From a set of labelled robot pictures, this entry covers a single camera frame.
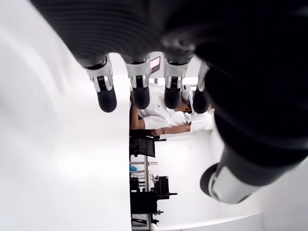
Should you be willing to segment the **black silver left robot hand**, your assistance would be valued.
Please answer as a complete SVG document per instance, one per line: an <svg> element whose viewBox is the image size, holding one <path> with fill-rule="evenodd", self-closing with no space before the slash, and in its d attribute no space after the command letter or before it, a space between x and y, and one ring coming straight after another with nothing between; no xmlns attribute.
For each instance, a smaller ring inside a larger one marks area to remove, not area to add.
<svg viewBox="0 0 308 231"><path fill-rule="evenodd" d="M135 105L149 105L149 54L165 56L165 104L180 102L193 56L202 61L192 109L215 108L225 143L201 190L237 204L308 156L308 3L305 0L34 0L115 110L108 58L126 63Z"/></svg>

